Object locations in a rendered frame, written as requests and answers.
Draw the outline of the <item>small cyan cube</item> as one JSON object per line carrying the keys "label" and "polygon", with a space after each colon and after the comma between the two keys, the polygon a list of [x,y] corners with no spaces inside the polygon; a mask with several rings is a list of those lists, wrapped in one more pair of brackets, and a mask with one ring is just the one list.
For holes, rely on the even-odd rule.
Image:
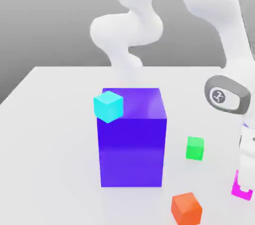
{"label": "small cyan cube", "polygon": [[124,98],[106,91],[93,98],[94,114],[106,123],[119,119],[124,114]]}

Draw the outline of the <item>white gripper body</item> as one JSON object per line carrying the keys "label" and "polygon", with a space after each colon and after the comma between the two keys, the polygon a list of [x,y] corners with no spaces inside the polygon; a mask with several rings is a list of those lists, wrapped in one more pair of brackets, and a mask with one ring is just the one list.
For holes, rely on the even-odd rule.
{"label": "white gripper body", "polygon": [[255,191],[255,153],[240,150],[239,158],[239,185]]}

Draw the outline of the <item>small orange cube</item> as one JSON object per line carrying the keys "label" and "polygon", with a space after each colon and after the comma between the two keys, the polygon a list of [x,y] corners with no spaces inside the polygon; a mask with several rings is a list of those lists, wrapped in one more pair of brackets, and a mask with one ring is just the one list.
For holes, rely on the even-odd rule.
{"label": "small orange cube", "polygon": [[171,212],[178,225],[199,225],[202,207],[192,192],[172,197]]}

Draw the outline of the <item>small magenta cube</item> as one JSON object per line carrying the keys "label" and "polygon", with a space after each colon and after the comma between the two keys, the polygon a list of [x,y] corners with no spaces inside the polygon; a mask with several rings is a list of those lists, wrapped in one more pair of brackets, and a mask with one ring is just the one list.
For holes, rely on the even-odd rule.
{"label": "small magenta cube", "polygon": [[235,178],[234,178],[234,182],[233,182],[233,186],[232,186],[232,190],[231,190],[231,194],[233,196],[236,196],[238,198],[250,201],[253,195],[253,190],[247,190],[247,191],[243,191],[241,189],[241,186],[238,183],[238,175],[239,175],[239,170],[236,170],[235,173]]}

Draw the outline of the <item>large blue box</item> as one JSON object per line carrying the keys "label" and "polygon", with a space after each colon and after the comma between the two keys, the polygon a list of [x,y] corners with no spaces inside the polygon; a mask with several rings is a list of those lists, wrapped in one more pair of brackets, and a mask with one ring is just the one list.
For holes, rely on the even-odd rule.
{"label": "large blue box", "polygon": [[103,88],[124,99],[121,118],[97,120],[102,187],[161,187],[167,115],[158,88]]}

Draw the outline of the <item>small green cube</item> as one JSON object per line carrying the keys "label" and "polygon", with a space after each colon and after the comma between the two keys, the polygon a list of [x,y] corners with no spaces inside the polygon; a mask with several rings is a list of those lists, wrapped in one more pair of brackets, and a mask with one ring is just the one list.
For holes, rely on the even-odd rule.
{"label": "small green cube", "polygon": [[199,137],[187,138],[186,158],[191,160],[203,160],[204,155],[204,139]]}

